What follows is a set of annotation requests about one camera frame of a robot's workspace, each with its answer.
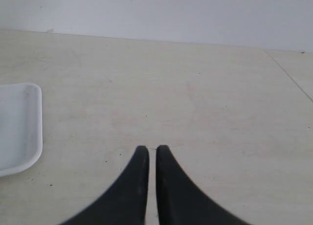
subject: white plastic tray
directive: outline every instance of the white plastic tray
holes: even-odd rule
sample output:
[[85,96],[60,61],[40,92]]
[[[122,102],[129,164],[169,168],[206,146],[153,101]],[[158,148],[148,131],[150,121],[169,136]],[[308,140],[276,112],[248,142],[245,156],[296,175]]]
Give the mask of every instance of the white plastic tray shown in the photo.
[[0,177],[32,166],[43,150],[42,93],[35,84],[0,86]]

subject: white tray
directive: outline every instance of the white tray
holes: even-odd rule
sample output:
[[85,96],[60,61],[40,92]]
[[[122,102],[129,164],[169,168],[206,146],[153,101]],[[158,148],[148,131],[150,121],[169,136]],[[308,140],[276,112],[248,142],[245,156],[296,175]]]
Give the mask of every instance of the white tray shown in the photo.
[[32,166],[43,150],[42,93],[35,84],[0,86],[0,177]]

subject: plastic tray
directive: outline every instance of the plastic tray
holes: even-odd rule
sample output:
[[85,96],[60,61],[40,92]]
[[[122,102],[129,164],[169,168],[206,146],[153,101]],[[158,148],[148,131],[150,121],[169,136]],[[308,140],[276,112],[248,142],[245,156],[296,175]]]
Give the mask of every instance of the plastic tray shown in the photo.
[[35,84],[0,86],[0,177],[32,166],[43,150],[42,93]]

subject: white wall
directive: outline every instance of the white wall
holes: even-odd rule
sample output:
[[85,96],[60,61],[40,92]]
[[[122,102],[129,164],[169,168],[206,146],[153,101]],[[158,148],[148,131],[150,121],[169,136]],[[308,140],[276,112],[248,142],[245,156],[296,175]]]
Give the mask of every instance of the white wall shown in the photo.
[[313,52],[313,0],[0,0],[0,28]]

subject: white table surface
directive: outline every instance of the white table surface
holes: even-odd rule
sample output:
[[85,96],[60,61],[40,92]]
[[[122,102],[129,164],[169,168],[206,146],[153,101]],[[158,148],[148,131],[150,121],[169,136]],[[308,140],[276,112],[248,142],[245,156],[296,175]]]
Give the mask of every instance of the white table surface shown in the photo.
[[137,145],[255,225],[313,221],[313,55],[0,31],[0,84],[42,88],[44,150],[0,178],[1,225],[54,225],[90,204]]

